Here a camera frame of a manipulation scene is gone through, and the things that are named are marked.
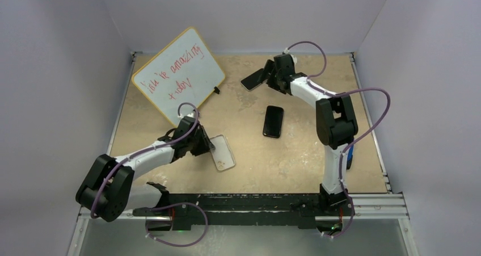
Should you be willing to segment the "black phone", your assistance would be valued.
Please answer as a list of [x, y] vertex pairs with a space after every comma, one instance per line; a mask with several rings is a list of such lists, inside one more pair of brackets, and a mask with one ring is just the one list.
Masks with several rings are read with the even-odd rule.
[[248, 75], [247, 77], [243, 78], [240, 83], [241, 85], [247, 90], [247, 91], [252, 91], [256, 87], [258, 87], [261, 84], [261, 77], [264, 73], [264, 69], [261, 68], [252, 74]]

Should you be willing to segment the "white phone case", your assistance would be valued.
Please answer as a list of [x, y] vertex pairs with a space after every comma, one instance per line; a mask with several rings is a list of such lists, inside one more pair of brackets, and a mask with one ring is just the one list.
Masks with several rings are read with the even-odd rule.
[[210, 138], [211, 150], [214, 165], [218, 171], [226, 171], [236, 165], [231, 147], [224, 135], [217, 135]]

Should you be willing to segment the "black phone case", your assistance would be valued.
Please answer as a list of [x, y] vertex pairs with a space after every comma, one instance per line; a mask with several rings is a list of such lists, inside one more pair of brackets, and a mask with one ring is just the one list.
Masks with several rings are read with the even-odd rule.
[[278, 139], [281, 136], [284, 109], [267, 106], [263, 125], [263, 136]]

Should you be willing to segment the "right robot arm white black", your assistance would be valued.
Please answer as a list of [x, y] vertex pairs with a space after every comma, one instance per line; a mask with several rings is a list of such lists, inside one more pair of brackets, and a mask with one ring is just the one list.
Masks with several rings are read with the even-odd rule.
[[358, 124], [350, 96], [340, 96], [295, 70], [290, 54], [268, 60], [260, 80], [283, 94], [296, 96], [315, 109], [316, 133], [324, 145], [324, 173], [320, 184], [319, 209], [331, 215], [347, 202], [343, 174], [347, 170], [349, 145], [358, 133]]

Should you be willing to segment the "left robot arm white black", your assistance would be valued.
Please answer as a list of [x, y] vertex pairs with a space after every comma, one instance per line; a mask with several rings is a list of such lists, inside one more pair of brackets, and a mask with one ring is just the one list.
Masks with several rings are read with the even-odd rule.
[[151, 145], [134, 153], [111, 157], [98, 156], [81, 183], [75, 201], [91, 212], [92, 218], [116, 220], [126, 209], [147, 207], [156, 216], [164, 215], [169, 208], [165, 187], [155, 183], [145, 185], [151, 194], [148, 200], [135, 201], [132, 183], [140, 176], [163, 165], [171, 164], [187, 153], [199, 156], [215, 150], [200, 122], [185, 116]]

